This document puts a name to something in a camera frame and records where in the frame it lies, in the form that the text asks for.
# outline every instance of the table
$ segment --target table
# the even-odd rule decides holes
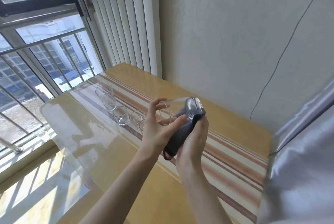
[[[79,84],[41,107],[58,135],[55,141],[67,160],[79,162],[105,192],[135,155],[141,133],[117,125],[95,95],[110,84],[118,104],[129,112],[146,111],[157,97],[196,96],[131,65],[122,63]],[[234,223],[254,223],[268,164],[270,133],[199,96],[210,123],[202,166]],[[159,157],[127,223],[196,223],[179,180],[175,159]]]

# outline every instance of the white cable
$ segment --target white cable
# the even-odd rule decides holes
[[[275,69],[274,69],[272,75],[270,76],[269,81],[267,82],[267,84],[265,85],[265,87],[264,87],[264,88],[262,89],[262,91],[261,91],[261,94],[260,94],[260,96],[259,96],[259,98],[258,98],[258,100],[257,100],[257,102],[256,102],[256,104],[255,104],[255,106],[254,106],[254,108],[253,108],[251,114],[250,114],[249,121],[252,119],[253,111],[255,110],[257,104],[259,103],[259,101],[260,101],[260,99],[261,99],[261,96],[262,96],[262,94],[263,94],[263,91],[265,90],[265,88],[268,86],[269,82],[270,82],[271,79],[273,78],[273,75],[274,75],[275,72],[276,72],[276,69],[277,69],[277,67],[278,67],[278,64],[279,64],[279,62],[280,62],[280,60],[281,60],[283,54],[285,53],[287,47],[289,46],[290,41],[291,41],[293,35],[295,34],[295,31],[296,31],[296,29],[297,29],[297,27],[298,27],[300,21],[303,19],[303,16],[306,14],[306,12],[307,12],[307,10],[309,9],[309,7],[310,7],[310,5],[312,4],[312,2],[313,2],[313,0],[310,1],[310,3],[307,5],[305,11],[303,12],[302,16],[301,16],[300,19],[298,20],[298,22],[297,22],[297,24],[296,24],[296,26],[295,26],[295,28],[294,28],[294,30],[293,30],[293,32],[292,32],[292,35],[290,36],[290,39],[289,39],[287,45],[285,46],[285,48],[284,48],[284,50],[283,50],[283,52],[282,52],[280,58],[279,58],[278,61],[277,61],[276,67],[275,67]]]

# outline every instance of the balcony railing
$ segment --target balcony railing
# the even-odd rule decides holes
[[[78,15],[70,17],[75,21],[81,20]],[[19,153],[20,149],[15,145],[32,139],[34,134],[47,126],[39,112],[43,103],[102,71],[86,28],[75,26],[79,23],[74,23],[70,26],[74,29],[69,30],[66,24],[52,19],[13,29],[12,34],[8,34],[8,28],[2,32],[0,144],[3,147],[0,152],[10,148]],[[41,33],[46,29],[61,33]],[[14,35],[21,38],[22,45],[10,42]]]

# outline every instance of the window frame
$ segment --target window frame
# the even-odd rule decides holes
[[[12,3],[3,3],[2,0],[0,0],[0,17],[8,17],[10,15],[43,10],[67,4],[75,4],[80,16],[83,16],[78,0],[25,0]]]

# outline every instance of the striped tablecloth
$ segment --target striped tablecloth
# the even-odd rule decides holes
[[[106,125],[111,123],[111,127],[117,128],[129,143],[138,148],[142,139],[140,131],[131,123],[117,126],[112,121],[112,114],[96,96],[95,89],[101,84],[114,88],[118,104],[125,106],[129,113],[135,110],[146,113],[152,98],[106,73],[100,73],[66,92],[91,114],[104,120]],[[48,120],[46,110],[42,109],[42,113]],[[256,222],[267,164],[266,158],[209,129],[202,156],[203,171],[234,223]],[[175,159],[166,161],[160,156],[157,165],[179,181]]]

